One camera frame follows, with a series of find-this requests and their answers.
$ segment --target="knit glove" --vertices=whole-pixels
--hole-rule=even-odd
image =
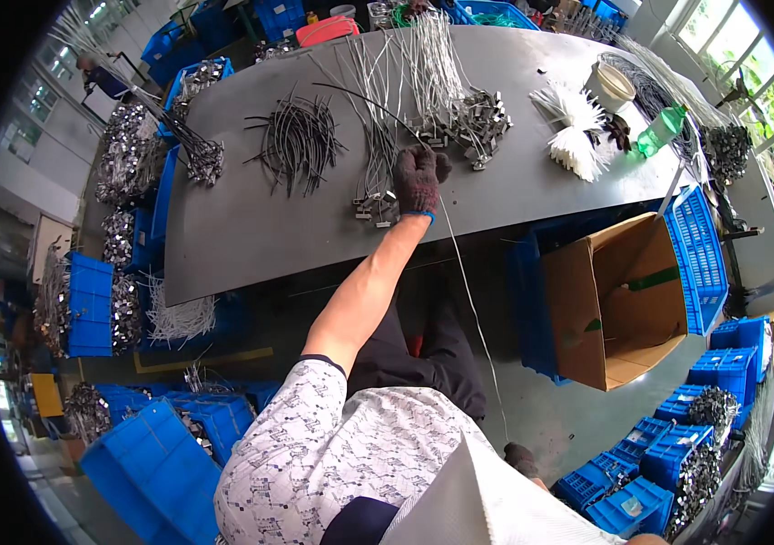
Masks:
[[[393,167],[393,187],[399,201],[399,213],[423,213],[436,221],[438,184],[447,180],[450,159],[429,147],[406,147],[399,152]]]

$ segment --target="worker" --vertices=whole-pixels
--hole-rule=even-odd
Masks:
[[[437,307],[437,342],[424,339],[429,357],[403,358],[394,289],[436,221],[449,171],[447,157],[428,147],[396,158],[401,219],[335,291],[220,475],[213,499],[228,542],[623,542],[495,453],[475,423],[480,378],[448,306]]]
[[[120,56],[120,53],[107,53],[107,55],[116,58]],[[84,80],[84,92],[87,93],[87,96],[93,93],[94,86],[98,86],[110,98],[129,104],[133,96],[130,93],[130,88],[115,78],[103,66],[100,66],[98,56],[85,52],[78,57],[75,66],[81,70],[81,77]]]

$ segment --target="green plastic bottle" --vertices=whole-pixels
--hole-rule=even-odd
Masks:
[[[654,122],[638,135],[638,150],[653,157],[683,130],[686,106],[674,105],[662,110]]]

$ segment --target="gray table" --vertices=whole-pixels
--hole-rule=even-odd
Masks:
[[[392,32],[355,39],[365,40],[376,54]],[[457,235],[665,194],[678,166],[670,149],[642,162],[628,159],[612,144],[604,147],[613,160],[610,170],[594,183],[562,169],[545,151],[561,125],[548,123],[528,94],[548,79],[572,82],[579,89],[596,56],[614,49],[533,30],[454,26],[451,34],[469,81],[490,92],[501,91],[515,124],[482,172],[473,172],[459,152],[453,154],[456,166],[442,185],[442,195]],[[365,168],[365,138],[342,93],[335,91],[331,110],[339,125],[336,136],[349,151],[336,168],[324,172],[328,181],[321,182],[313,195],[303,198],[299,191],[288,200],[279,188],[270,196],[271,185],[259,161],[242,164],[260,152],[262,139],[262,129],[243,130],[259,121],[244,117],[269,115],[275,101],[297,81],[299,96],[312,99],[332,93],[311,85],[330,82],[308,56],[340,77],[334,50],[350,61],[344,40],[334,40],[247,68],[196,97],[187,124],[207,139],[224,142],[224,170],[214,188],[202,188],[188,182],[186,169],[178,163],[166,232],[167,304],[366,256],[381,240],[384,230],[356,220],[350,205]],[[539,68],[546,74],[537,73]],[[345,77],[356,90],[346,69]],[[390,80],[391,92],[397,93],[396,78]],[[409,117],[415,115],[412,102],[405,85],[403,110],[409,108]],[[624,118],[632,134],[646,126],[634,106]],[[684,176],[681,185],[690,181]],[[424,242],[447,237],[447,223],[439,217]]]

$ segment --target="white bucket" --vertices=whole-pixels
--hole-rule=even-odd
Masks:
[[[350,4],[342,4],[329,10],[329,16],[334,17],[338,15],[343,15],[353,19],[356,15],[356,7]]]
[[[593,64],[592,74],[584,88],[611,114],[619,114],[635,100],[635,87],[632,82],[610,64]]]

